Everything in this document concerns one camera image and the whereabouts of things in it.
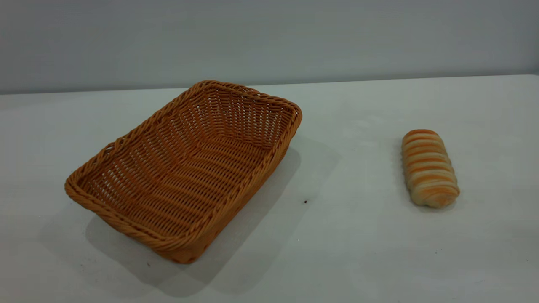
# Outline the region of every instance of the basket bottom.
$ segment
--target basket bottom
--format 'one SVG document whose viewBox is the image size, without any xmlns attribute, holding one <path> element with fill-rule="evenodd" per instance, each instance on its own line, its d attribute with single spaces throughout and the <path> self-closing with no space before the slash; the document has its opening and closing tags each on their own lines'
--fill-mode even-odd
<svg viewBox="0 0 539 303">
<path fill-rule="evenodd" d="M 180 236 L 222 203 L 267 152 L 225 137 L 210 140 L 167 172 L 125 215 L 160 235 Z"/>
</svg>

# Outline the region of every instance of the white table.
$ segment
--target white table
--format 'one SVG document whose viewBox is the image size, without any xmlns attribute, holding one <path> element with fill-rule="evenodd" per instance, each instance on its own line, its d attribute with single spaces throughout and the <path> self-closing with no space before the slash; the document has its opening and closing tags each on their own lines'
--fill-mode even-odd
<svg viewBox="0 0 539 303">
<path fill-rule="evenodd" d="M 257 86 L 303 122 L 192 265 L 64 193 L 71 171 L 184 89 L 0 96 L 0 301 L 537 302 L 539 77 Z M 409 130 L 438 132 L 461 196 L 410 202 Z"/>
</svg>

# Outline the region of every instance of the woven rattan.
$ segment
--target woven rattan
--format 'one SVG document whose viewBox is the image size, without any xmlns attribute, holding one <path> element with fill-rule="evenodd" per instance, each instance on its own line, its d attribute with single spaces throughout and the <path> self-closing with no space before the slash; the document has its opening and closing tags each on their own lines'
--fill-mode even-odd
<svg viewBox="0 0 539 303">
<path fill-rule="evenodd" d="M 301 110 L 218 81 L 197 83 L 66 181 L 114 229 L 192 263 L 284 157 Z"/>
</svg>

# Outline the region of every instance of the striped bread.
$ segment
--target striped bread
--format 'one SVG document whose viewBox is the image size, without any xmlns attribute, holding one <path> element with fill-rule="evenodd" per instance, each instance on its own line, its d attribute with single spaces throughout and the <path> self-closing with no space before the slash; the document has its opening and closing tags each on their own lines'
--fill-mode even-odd
<svg viewBox="0 0 539 303">
<path fill-rule="evenodd" d="M 451 160 L 437 133 L 428 129 L 407 133 L 402 155 L 406 185 L 414 203 L 443 208 L 459 196 Z"/>
</svg>

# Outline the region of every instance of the white backdrop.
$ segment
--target white backdrop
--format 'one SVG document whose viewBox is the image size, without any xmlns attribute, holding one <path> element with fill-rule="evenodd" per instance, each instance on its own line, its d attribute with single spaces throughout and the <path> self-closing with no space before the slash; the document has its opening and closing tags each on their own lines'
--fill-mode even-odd
<svg viewBox="0 0 539 303">
<path fill-rule="evenodd" d="M 537 0 L 0 0 L 0 93 L 539 70 Z"/>
</svg>

